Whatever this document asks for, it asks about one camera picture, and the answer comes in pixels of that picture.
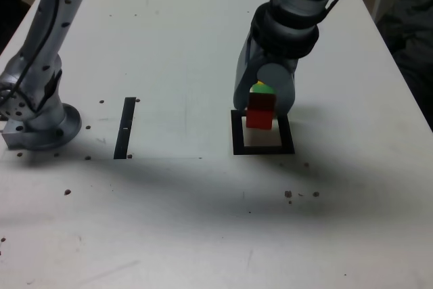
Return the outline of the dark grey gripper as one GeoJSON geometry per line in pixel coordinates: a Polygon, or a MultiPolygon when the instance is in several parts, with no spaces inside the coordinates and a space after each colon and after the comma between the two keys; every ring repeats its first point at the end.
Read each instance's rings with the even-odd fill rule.
{"type": "Polygon", "coordinates": [[[234,108],[244,110],[247,107],[250,88],[259,80],[275,92],[276,115],[285,116],[295,101],[294,73],[298,61],[298,58],[263,49],[249,32],[237,61],[234,108]]]}

